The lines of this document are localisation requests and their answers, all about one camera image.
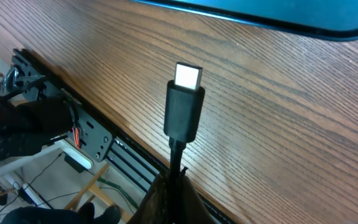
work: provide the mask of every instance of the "green cable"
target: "green cable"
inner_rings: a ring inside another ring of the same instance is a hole
[[[120,191],[120,193],[122,193],[122,195],[123,195],[126,199],[128,199],[128,201],[129,201],[129,203],[130,203],[131,205],[133,205],[136,209],[139,208],[139,207],[137,206],[135,200],[132,199],[132,197],[129,196],[129,195],[127,194],[127,192],[126,192],[120,185],[117,185],[117,184],[115,184],[115,183],[112,183],[112,182],[110,182],[110,181],[108,181],[108,180],[105,180],[105,179],[103,179],[103,178],[101,178],[101,177],[99,177],[98,181],[101,182],[101,183],[107,184],[107,185],[109,185],[110,187],[113,187],[113,188],[117,189],[118,191]]]

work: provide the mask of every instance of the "black plastic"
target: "black plastic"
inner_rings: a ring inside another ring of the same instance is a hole
[[[186,90],[174,84],[167,84],[165,103],[164,133],[181,142],[189,143],[196,139],[198,123],[205,96],[205,89]]]
[[[109,148],[112,145],[112,140],[114,139],[114,131],[108,129],[97,122],[96,118],[98,115],[86,112],[84,108],[86,107],[82,101],[83,97],[80,95],[73,96],[72,90],[67,89],[66,85],[61,85],[61,81],[58,80],[56,75],[52,75],[50,71],[44,64],[39,62],[30,52],[27,50],[14,50],[15,55],[12,57],[12,68],[8,72],[12,78],[10,81],[14,82],[15,80],[25,78],[26,80],[31,81],[28,85],[31,85],[33,82],[32,78],[45,76],[48,78],[46,82],[43,82],[42,94],[40,94],[39,88],[32,88],[25,93],[23,93],[24,98],[27,101],[35,101],[38,98],[51,98],[59,97],[64,98],[67,103],[69,103],[73,109],[72,116],[74,117],[73,123],[76,123],[76,126],[80,129],[80,146],[81,149],[87,152],[96,162],[101,162],[109,151]],[[11,91],[15,92],[17,87],[14,85],[7,85],[11,88]],[[71,132],[66,133],[69,138],[74,140],[73,134]]]
[[[85,168],[68,154],[65,155],[65,162],[79,174],[85,171]]]

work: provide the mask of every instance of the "red wire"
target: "red wire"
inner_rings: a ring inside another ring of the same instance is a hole
[[[81,146],[80,146],[80,130],[78,128],[71,128],[71,130],[73,131],[75,146],[78,149],[81,149]]]
[[[79,128],[77,128],[76,138],[77,138],[77,148],[81,149],[81,146],[80,146],[80,129]]]

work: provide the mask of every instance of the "floor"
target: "floor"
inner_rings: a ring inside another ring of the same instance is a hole
[[[0,72],[6,73],[9,69],[9,66],[6,65],[2,60],[0,60]],[[62,153],[62,151],[52,152],[44,157],[36,159],[29,164],[21,167],[16,170],[15,173],[21,180],[18,182],[31,182],[36,175],[39,175],[42,170],[47,167],[56,157]],[[0,162],[0,166],[6,163],[6,161]],[[93,167],[90,170],[92,173],[96,173],[102,166],[104,162],[97,163],[93,161]],[[53,208],[63,208],[74,196],[75,193],[80,191],[92,178],[92,175],[89,172],[78,173],[70,165],[64,161],[64,154],[60,156],[45,172],[39,176],[32,184],[32,187],[45,199],[51,200],[55,197],[54,200],[49,201],[49,204]],[[141,200],[144,197],[144,193],[140,192],[135,188],[130,182],[126,180],[118,171],[114,170],[112,167],[108,169],[103,175],[102,178],[109,180],[117,185],[120,185],[128,195],[130,195],[137,204],[140,204]],[[5,188],[11,188],[7,180],[0,178],[0,184]],[[133,213],[135,208],[129,205],[129,203],[124,199],[124,197],[117,191],[112,189],[110,186],[105,184],[99,184],[99,187],[108,195],[110,198],[115,201],[120,207],[126,210],[129,213]],[[80,205],[86,201],[91,194],[86,193]],[[16,195],[14,193],[8,194],[8,203],[14,200]],[[103,213],[104,209],[107,208],[107,205],[102,203],[98,198],[93,200],[95,205],[95,216],[98,216]],[[14,203],[7,206],[3,211],[0,212],[0,222],[3,217],[9,211],[19,208],[30,206],[28,203],[21,201],[20,199],[15,200]]]

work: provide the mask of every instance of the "wire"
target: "wire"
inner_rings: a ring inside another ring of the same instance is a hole
[[[90,173],[91,175],[94,175],[90,170],[85,170],[87,171],[88,173]],[[119,193],[121,194],[121,196],[123,198],[125,198],[133,207],[135,207],[136,209],[138,209],[139,207],[137,206],[135,200],[129,196],[129,194],[120,186],[120,185],[117,185],[117,184],[114,184],[108,180],[105,180],[103,179],[102,177],[99,177],[98,178],[98,182],[101,182],[103,184],[107,184],[108,186],[112,187],[113,189],[116,189],[117,191],[119,191]]]
[[[37,205],[36,207],[41,206],[41,205],[43,205],[43,204],[46,204],[46,203],[48,203],[48,202],[50,202],[50,201],[52,201],[52,200],[55,200],[55,199],[58,199],[58,198],[61,198],[61,197],[70,196],[70,195],[77,194],[77,193],[79,193],[79,191],[78,191],[78,192],[73,192],[73,193],[70,193],[70,194],[65,194],[65,195],[61,195],[61,196],[54,197],[54,198],[52,198],[52,199],[47,200],[47,201],[44,202],[44,203],[41,203],[41,204]]]
[[[2,213],[2,214],[0,214],[0,217],[3,216],[3,215],[7,215],[7,214],[9,214],[9,212],[8,213]]]
[[[32,184],[39,176],[41,176],[41,175],[44,173],[44,171],[45,171],[46,169],[48,169],[61,155],[62,155],[62,154],[60,153],[60,154],[56,157],[56,159],[54,159],[49,165],[47,165],[47,166],[41,171],[40,174],[36,175],[36,176],[34,177],[34,179],[32,179],[32,181],[28,184],[28,186],[26,186],[23,190],[26,190],[28,187],[30,187],[31,184]],[[0,212],[3,211],[6,207],[8,207],[10,204],[12,204],[14,201],[16,201],[16,199],[17,199],[18,197],[19,197],[19,194],[17,194],[17,196],[13,199],[13,201],[11,201],[9,204],[5,205],[2,209],[0,209]]]
[[[129,205],[129,203],[127,201],[127,198],[125,198],[125,196],[119,190],[112,188],[112,187],[100,187],[100,189],[111,189],[111,190],[115,190],[116,192],[118,192],[121,195],[121,197],[125,200],[125,203],[127,203],[128,208],[131,210],[132,214],[135,214],[134,211],[132,211],[131,206]]]
[[[53,139],[50,139],[48,141],[46,141],[43,145],[46,145],[46,146],[49,146],[49,145],[52,145],[53,143],[59,141],[59,140],[62,140],[62,139],[65,139],[67,138],[67,135],[63,135],[63,136],[59,136],[59,137],[55,137]]]
[[[75,146],[78,149],[81,149],[81,146],[80,146],[80,129],[72,127],[71,130],[73,131]]]

